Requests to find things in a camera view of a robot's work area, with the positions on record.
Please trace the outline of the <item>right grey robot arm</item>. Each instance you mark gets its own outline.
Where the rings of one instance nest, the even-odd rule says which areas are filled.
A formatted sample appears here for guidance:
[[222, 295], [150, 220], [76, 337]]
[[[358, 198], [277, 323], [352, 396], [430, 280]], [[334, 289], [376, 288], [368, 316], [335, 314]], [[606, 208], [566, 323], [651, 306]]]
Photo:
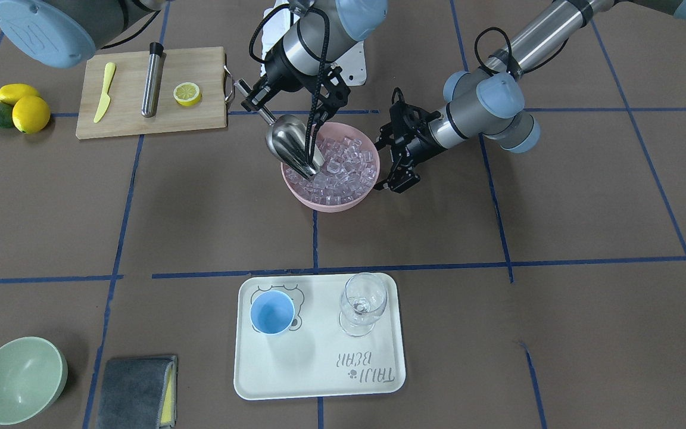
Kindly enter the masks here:
[[[137, 21], [150, 23], [163, 1], [0, 1], [0, 29], [21, 51], [47, 66], [70, 68], [101, 49], [120, 45], [120, 35]], [[350, 88], [338, 60], [384, 21], [387, 1], [283, 1], [259, 22], [250, 47], [274, 16], [288, 11], [294, 23], [264, 56], [250, 57], [264, 68], [255, 85], [236, 87], [247, 111], [258, 112], [269, 125], [270, 152], [298, 175], [311, 179], [324, 158], [317, 133], [346, 106]], [[267, 103], [279, 92], [306, 89], [312, 96], [307, 120], [270, 116]]]

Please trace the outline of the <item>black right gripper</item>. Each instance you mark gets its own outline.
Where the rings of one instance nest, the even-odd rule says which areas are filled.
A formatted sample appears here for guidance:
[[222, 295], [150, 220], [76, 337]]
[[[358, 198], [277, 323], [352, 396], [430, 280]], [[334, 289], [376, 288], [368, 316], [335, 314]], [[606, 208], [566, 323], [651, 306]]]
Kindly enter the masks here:
[[307, 75], [289, 62], [284, 51], [270, 51], [264, 63], [265, 74], [256, 84], [237, 80], [235, 89], [243, 96], [241, 106], [245, 111], [258, 112], [279, 92], [298, 92], [306, 89], [316, 100], [305, 120], [304, 131], [304, 178], [312, 179], [320, 173], [325, 162], [317, 147], [317, 134], [324, 122], [348, 104], [351, 89], [341, 76], [340, 66], [324, 66], [322, 75], [314, 71]]

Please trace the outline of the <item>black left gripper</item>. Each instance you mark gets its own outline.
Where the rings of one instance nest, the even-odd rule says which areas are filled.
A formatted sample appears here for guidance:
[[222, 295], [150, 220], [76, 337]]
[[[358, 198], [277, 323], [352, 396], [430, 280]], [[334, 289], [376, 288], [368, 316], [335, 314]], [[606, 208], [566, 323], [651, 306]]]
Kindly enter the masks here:
[[414, 171], [417, 165], [444, 152], [431, 134], [429, 124], [441, 119], [439, 111], [429, 112], [404, 100], [396, 100], [389, 109], [390, 122], [379, 128], [376, 150], [389, 148], [392, 166], [388, 176], [374, 185], [374, 190], [403, 193], [421, 181]]

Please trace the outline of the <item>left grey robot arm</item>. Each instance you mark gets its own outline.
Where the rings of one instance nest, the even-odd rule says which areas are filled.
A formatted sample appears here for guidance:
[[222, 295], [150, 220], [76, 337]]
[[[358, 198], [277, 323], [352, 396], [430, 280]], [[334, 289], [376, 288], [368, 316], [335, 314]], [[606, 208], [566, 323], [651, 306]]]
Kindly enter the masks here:
[[392, 165], [375, 190], [402, 193], [420, 181], [416, 166], [468, 141], [492, 139], [521, 154], [533, 148], [541, 125], [525, 110], [519, 81], [549, 63], [569, 38], [615, 1], [552, 1], [516, 36], [503, 33], [504, 46], [474, 71], [457, 71], [444, 84], [445, 106], [428, 111], [410, 105], [394, 89], [390, 120], [379, 130], [376, 149], [389, 148]]

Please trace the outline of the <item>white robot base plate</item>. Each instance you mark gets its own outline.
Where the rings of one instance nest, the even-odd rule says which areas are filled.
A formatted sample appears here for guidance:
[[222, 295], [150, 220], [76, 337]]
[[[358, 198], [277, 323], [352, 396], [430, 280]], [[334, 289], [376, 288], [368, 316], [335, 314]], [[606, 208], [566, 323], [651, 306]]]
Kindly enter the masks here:
[[[286, 9], [275, 14], [260, 32], [258, 40], [261, 47], [261, 58], [267, 57], [270, 49], [279, 41], [292, 24], [298, 20], [298, 16]], [[365, 85], [367, 82], [367, 66], [365, 57], [364, 41], [352, 46], [345, 54], [341, 55], [336, 63], [341, 66], [341, 76], [348, 85]]]

